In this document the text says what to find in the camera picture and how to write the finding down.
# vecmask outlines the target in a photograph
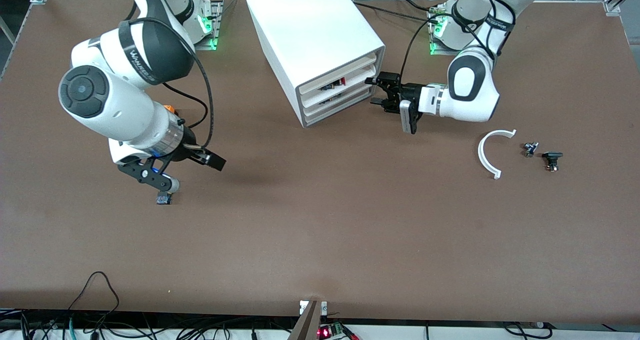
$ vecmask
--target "small black component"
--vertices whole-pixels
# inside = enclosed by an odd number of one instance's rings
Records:
[[[524,156],[526,156],[526,158],[533,157],[533,153],[535,153],[535,151],[538,148],[538,146],[539,146],[538,142],[526,143],[523,146],[523,148],[525,149]]]
[[[171,193],[158,192],[158,195],[155,198],[155,203],[157,205],[171,205]]]
[[[547,151],[542,154],[542,158],[546,158],[548,165],[546,167],[550,172],[558,171],[558,158],[562,157],[562,153],[558,151]]]

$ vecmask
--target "electronic component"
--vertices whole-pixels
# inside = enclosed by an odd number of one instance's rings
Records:
[[[563,154],[558,151],[547,151],[542,154],[542,158],[545,158],[548,162],[546,169],[550,172],[558,171],[558,158],[560,158]]]
[[[339,322],[335,322],[327,326],[321,326],[320,329],[318,329],[318,340],[333,338],[338,334],[342,334],[342,332],[343,326]]]
[[[171,193],[158,192],[155,203],[158,205],[171,205]]]
[[[329,90],[329,89],[334,89],[339,85],[346,85],[347,81],[345,79],[345,77],[342,77],[336,81],[334,81],[333,83],[327,84],[324,87],[320,88],[320,90]]]
[[[526,143],[524,145],[524,156],[526,156],[526,158],[532,158],[533,157],[533,153],[535,153],[536,149],[538,148],[539,144],[538,142],[531,142],[531,143]]]

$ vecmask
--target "brown table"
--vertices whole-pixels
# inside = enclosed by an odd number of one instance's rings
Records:
[[[240,0],[219,49],[199,54],[226,168],[171,165],[181,190],[156,206],[57,99],[73,45],[130,2],[48,0],[20,35],[0,83],[0,306],[66,308],[103,270],[121,310],[295,315],[317,297],[341,317],[640,323],[640,76],[601,4],[532,5],[494,72],[494,118],[423,117],[409,136],[366,102],[302,129]],[[387,46],[382,68],[398,71],[418,22],[363,13]],[[405,81],[444,82],[450,60],[423,34]],[[174,85],[206,96],[197,70]],[[514,128],[487,142],[493,180],[478,141]],[[560,171],[521,155],[533,140],[565,153]],[[95,281],[78,307],[112,305]]]

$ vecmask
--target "small connector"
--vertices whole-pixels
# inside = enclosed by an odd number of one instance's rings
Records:
[[[542,154],[542,158],[545,158],[548,162],[546,169],[550,172],[557,172],[558,158],[562,157],[562,155],[563,154],[558,151],[547,151],[546,153]]]
[[[441,7],[431,7],[429,8],[429,14],[445,14],[447,10]]]
[[[155,203],[157,205],[171,205],[171,193],[158,192],[157,197],[155,197]]]
[[[533,153],[535,153],[535,151],[538,148],[538,146],[539,146],[538,142],[526,143],[523,146],[523,148],[524,148],[524,156],[526,156],[526,158],[532,158],[533,157]]]

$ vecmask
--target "white curved plastic part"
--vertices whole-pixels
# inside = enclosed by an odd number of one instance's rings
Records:
[[[500,179],[500,175],[502,174],[502,171],[494,167],[493,165],[491,165],[491,163],[489,163],[489,161],[486,159],[487,156],[485,156],[485,141],[487,140],[487,138],[491,137],[492,135],[502,135],[503,137],[512,138],[514,135],[516,135],[516,130],[514,129],[513,131],[508,131],[508,130],[490,131],[484,136],[484,138],[482,138],[482,140],[480,140],[480,144],[478,144],[478,158],[480,158],[480,163],[482,163],[482,165],[488,171],[493,173],[494,179]]]

